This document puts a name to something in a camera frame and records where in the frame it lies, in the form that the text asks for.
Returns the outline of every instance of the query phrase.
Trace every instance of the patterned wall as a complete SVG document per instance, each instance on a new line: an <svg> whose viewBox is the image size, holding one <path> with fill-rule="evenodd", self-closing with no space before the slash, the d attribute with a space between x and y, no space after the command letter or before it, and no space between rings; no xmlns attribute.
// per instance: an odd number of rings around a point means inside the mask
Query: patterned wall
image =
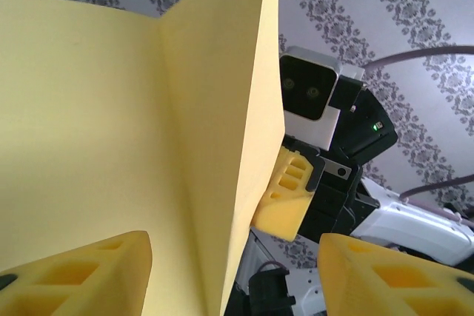
<svg viewBox="0 0 474 316"><path fill-rule="evenodd" d="M83 0L160 16L179 0ZM430 46L474 44L474 0L280 0L280 48L290 45L362 65ZM368 73L398 143L366 165L396 191L474 171L474 58L420 58ZM474 204L474 185L421 195Z"/></svg>

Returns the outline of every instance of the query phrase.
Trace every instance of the damask wallpaper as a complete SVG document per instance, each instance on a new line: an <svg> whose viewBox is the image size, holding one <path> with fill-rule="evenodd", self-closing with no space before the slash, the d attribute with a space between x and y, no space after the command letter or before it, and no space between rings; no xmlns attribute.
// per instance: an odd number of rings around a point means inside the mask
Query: damask wallpaper
<svg viewBox="0 0 474 316"><path fill-rule="evenodd" d="M82 1L160 16L179 0ZM474 44L474 0L280 0L279 21L281 51L298 45L359 66L410 49ZM438 56L365 76L399 136L366 165L367 176L401 192L474 172L473 67L472 56ZM470 206L473 193L468 184L417 198ZM282 250L304 248L298 241L276 243ZM306 266L304 257L295 258Z"/></svg>

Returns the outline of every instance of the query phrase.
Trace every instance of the cable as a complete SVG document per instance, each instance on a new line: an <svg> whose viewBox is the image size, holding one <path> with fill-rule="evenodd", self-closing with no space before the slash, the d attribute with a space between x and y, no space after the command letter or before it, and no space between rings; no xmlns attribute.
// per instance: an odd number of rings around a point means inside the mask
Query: cable
<svg viewBox="0 0 474 316"><path fill-rule="evenodd" d="M408 52L397 53L388 57L376 59L362 66L366 71L371 71L379 67L387 66L398 62L408 61L418 57L430 57L441 55L474 55L474 46L443 46L422 48L421 50L414 50Z"/></svg>
<svg viewBox="0 0 474 316"><path fill-rule="evenodd" d="M460 185L460 184L466 184L466 183L471 183L474 181L474 174L471 175L466 175L465 177L460 177L460 178L454 178L450 179L447 181L442 181L440 183L434 183L434 184L428 184L424 186L418 186L416 188L407 190L406 192L402 192L399 195L399 199L403 201L404 203L408 203L408 197L419 194L421 192L429 192L430 190L434 189L440 189L440 188L447 188L449 186L455 186L455 185ZM466 220L462 218L459 214L453 214L451 212L448 212L446 210L440 209L438 207L431 206L429 204L426 204L421 201L411 201L410 204L417 206L421 209L425 209L429 212L432 212L434 214L440 215L444 218L447 218L451 221L456 221L460 222L463 225L466 225L468 227L474 228L474 223L472 221Z"/></svg>
<svg viewBox="0 0 474 316"><path fill-rule="evenodd" d="M288 268L287 268L286 266L284 266L283 263L277 262L276 260L268 260L268 261L266 261L265 263L263 263L263 264L257 269L257 273L261 272L264 267L266 267L266 266L271 266L271 265L279 266L280 268L283 268L283 269L285 269L285 270L288 270Z"/></svg>

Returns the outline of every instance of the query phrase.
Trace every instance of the black connector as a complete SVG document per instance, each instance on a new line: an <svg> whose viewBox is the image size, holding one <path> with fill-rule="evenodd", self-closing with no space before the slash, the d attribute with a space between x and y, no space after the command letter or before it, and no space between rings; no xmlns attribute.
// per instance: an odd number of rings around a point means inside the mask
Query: black connector
<svg viewBox="0 0 474 316"><path fill-rule="evenodd" d="M343 111L350 110L363 87L364 84L361 81L340 75L329 106Z"/></svg>

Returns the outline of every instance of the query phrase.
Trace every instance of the camera lens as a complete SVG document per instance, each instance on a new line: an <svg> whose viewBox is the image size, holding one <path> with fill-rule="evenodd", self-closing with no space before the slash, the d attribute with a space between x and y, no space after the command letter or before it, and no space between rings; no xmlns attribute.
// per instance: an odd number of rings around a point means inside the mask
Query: camera lens
<svg viewBox="0 0 474 316"><path fill-rule="evenodd" d="M286 78L283 80L283 89L291 90L295 87L295 82L291 78Z"/></svg>
<svg viewBox="0 0 474 316"><path fill-rule="evenodd" d="M311 87L306 91L306 95L309 99L317 98L319 95L319 90L315 87Z"/></svg>

